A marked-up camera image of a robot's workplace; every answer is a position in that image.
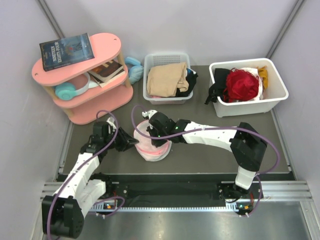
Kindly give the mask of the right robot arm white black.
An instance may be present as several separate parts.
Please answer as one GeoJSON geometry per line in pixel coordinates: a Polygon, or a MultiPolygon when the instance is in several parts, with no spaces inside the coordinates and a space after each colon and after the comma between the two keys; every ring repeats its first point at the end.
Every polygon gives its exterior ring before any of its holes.
{"type": "Polygon", "coordinates": [[[231,153],[238,164],[238,171],[232,187],[220,189],[220,196],[225,199],[245,198],[252,191],[252,182],[267,149],[267,142],[254,135],[255,129],[248,123],[241,122],[236,129],[213,130],[212,126],[179,119],[173,121],[156,110],[142,113],[148,121],[147,132],[152,137],[151,143],[160,147],[166,142],[174,144],[202,144],[225,149],[231,153]]]}

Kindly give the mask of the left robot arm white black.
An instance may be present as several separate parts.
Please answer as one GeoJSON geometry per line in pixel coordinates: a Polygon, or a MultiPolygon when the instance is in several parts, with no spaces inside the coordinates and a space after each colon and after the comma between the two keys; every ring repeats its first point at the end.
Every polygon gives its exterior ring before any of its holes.
{"type": "Polygon", "coordinates": [[[42,200],[43,233],[48,237],[78,238],[90,209],[100,197],[109,198],[114,191],[113,185],[95,176],[94,171],[109,149],[124,152],[137,143],[112,117],[94,123],[92,134],[81,147],[67,178],[53,195],[46,195],[42,200]]]}

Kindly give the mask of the pink white mesh laundry bag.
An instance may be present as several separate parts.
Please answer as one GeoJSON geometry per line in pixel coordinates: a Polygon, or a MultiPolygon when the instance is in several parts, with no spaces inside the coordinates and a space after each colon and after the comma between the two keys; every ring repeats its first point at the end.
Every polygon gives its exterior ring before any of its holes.
{"type": "Polygon", "coordinates": [[[136,129],[133,132],[133,137],[138,140],[138,143],[135,144],[137,152],[148,162],[161,161],[170,153],[171,141],[166,141],[164,145],[155,147],[150,138],[142,136],[136,129]]]}

